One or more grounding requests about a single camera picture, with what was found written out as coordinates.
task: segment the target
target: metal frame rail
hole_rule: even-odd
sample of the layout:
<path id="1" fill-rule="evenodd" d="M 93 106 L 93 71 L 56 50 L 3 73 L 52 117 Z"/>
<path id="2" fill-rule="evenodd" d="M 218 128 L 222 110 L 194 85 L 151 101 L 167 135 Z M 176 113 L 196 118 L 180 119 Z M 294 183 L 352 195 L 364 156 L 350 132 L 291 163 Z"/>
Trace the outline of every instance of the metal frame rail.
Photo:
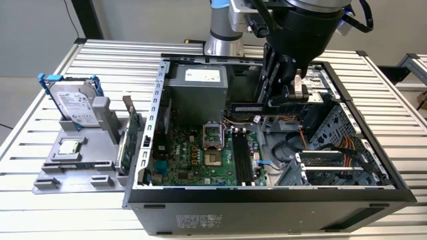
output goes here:
<path id="1" fill-rule="evenodd" d="M 422 83 L 427 85 L 427 55 L 407 53 L 398 67 L 407 67 Z"/>
<path id="2" fill-rule="evenodd" d="M 246 46 L 244 51 L 247 57 L 263 56 L 260 46 Z M 123 95 L 131 95 L 146 115 L 162 53 L 202 55 L 203 45 L 88 40 L 72 46 L 55 74 L 97 74 L 117 115 L 128 114 Z M 331 63 L 418 203 L 352 233 L 200 238 L 398 240 L 411 235 L 412 240 L 427 239 L 427 123 L 368 56 L 328 50 L 316 60 Z M 60 130 L 59 118 L 52 100 L 40 91 L 0 146 L 0 239 L 148 238 L 134 212 L 122 209 L 123 192 L 32 194 Z"/>

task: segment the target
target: robot end effector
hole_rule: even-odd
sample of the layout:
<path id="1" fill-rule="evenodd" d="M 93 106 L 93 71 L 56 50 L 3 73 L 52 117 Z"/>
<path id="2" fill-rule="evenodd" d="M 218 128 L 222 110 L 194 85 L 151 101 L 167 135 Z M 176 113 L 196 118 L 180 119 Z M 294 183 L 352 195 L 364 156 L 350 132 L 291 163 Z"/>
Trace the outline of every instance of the robot end effector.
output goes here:
<path id="1" fill-rule="evenodd" d="M 367 33 L 374 28 L 371 8 L 359 0 L 367 25 L 351 16 L 352 0 L 231 0 L 230 24 L 266 38 L 263 53 L 263 99 L 271 107 L 287 102 L 308 101 L 302 79 L 310 62 L 324 52 L 338 26 L 347 23 Z"/>

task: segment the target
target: motherboard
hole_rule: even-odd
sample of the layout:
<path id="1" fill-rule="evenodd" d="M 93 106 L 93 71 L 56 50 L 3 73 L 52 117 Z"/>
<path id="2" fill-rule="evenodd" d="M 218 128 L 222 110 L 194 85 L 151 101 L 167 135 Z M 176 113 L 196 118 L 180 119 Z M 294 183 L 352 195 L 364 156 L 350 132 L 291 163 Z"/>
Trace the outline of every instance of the motherboard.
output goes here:
<path id="1" fill-rule="evenodd" d="M 215 132 L 210 126 L 206 128 L 206 134 L 200 128 L 176 128 L 174 130 L 171 153 L 167 158 L 155 162 L 154 185 L 242 186 L 246 183 L 242 184 L 239 181 L 239 171 L 244 165 L 244 169 L 250 171 L 247 184 L 266 186 L 264 169 L 256 164 L 262 153 L 255 132 L 247 132 L 243 135 L 246 146 L 240 146 L 236 152 L 234 147 L 235 133 L 222 127 L 219 129 L 220 132 Z M 204 138 L 210 139 L 210 142 L 216 142 L 218 147 L 207 147 Z"/>

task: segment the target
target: blue drive bracket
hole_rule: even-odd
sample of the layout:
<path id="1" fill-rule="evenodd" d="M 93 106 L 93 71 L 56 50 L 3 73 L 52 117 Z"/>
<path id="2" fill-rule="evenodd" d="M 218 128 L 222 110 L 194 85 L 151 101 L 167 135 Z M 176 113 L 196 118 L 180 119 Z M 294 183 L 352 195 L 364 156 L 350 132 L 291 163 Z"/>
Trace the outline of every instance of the blue drive bracket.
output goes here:
<path id="1" fill-rule="evenodd" d="M 52 101 L 53 101 L 53 103 L 55 103 L 55 106 L 56 106 L 56 108 L 57 108 L 57 110 L 59 110 L 59 112 L 60 112 L 61 118 L 65 120 L 65 119 L 67 119 L 67 118 L 65 118 L 65 115 L 64 115 L 64 113 L 63 113 L 63 111 L 61 111 L 61 108 L 60 108 L 57 102 L 55 101 L 55 98 L 53 98 L 53 96 L 52 96 L 49 87 L 48 87 L 48 85 L 47 85 L 47 82 L 59 82 L 61 79 L 64 79 L 64 77 L 63 77 L 63 75 L 49 75 L 49 76 L 45 78 L 45 74 L 44 74 L 44 73 L 40 73 L 39 76 L 37 76 L 37 78 L 39 78 L 39 84 L 41 85 L 45 94 L 51 96 Z"/>
<path id="2" fill-rule="evenodd" d="M 101 88 L 101 83 L 100 83 L 99 77 L 93 74 L 91 79 L 92 79 L 92 81 L 95 83 L 96 95 L 99 97 L 104 97 L 104 91 L 103 91 L 103 88 Z"/>
<path id="3" fill-rule="evenodd" d="M 211 8 L 223 9 L 230 7 L 230 0 L 212 0 Z"/>
<path id="4" fill-rule="evenodd" d="M 65 80 L 65 81 L 88 81 L 89 80 L 89 81 L 93 82 L 93 85 L 95 85 L 96 96 L 97 97 L 104 97 L 104 91 L 103 91 L 103 88 L 101 88 L 101 82 L 100 82 L 99 77 L 95 74 L 92 75 L 92 77 L 88 77 L 88 78 L 85 78 L 85 77 L 83 77 L 83 78 L 65 77 L 64 78 L 63 75 L 51 74 L 45 78 L 45 74 L 40 73 L 37 78 L 39 78 L 39 83 L 40 83 L 40 85 L 41 85 L 41 87 L 43 87 L 43 89 L 45 91 L 45 94 L 49 95 L 51 98 L 52 98 L 52 101 L 55 103 L 55 106 L 56 106 L 56 108 L 57 108 L 57 110 L 60 112 L 60 115 L 61 115 L 61 118 L 63 118 L 64 121 L 67 120 L 67 118 L 65 118 L 65 115 L 64 115 L 64 113 L 61 111 L 61 108 L 60 108 L 60 106 L 59 106 L 59 104 L 57 104 L 57 102 L 56 102 L 56 100 L 55 100 L 55 98 L 52 96 L 52 93 L 51 93 L 51 90 L 49 90 L 49 85 L 51 84 L 53 84 L 55 82 L 60 82 L 63 80 Z M 76 125 L 77 130 L 80 130 L 83 128 L 83 126 L 76 122 L 75 122 L 75 125 Z"/>

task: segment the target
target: power supply label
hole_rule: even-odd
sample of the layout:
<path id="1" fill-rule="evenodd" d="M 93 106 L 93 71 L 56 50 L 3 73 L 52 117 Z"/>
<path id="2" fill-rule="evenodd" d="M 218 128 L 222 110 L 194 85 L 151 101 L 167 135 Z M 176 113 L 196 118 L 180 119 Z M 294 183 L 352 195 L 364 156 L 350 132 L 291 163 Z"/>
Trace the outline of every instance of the power supply label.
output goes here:
<path id="1" fill-rule="evenodd" d="M 219 83 L 222 81 L 220 70 L 187 69 L 186 70 L 186 81 Z"/>
<path id="2" fill-rule="evenodd" d="M 83 127 L 97 127 L 99 120 L 88 100 L 87 95 L 81 92 L 57 92 L 60 104 L 68 113 L 71 120 Z"/>

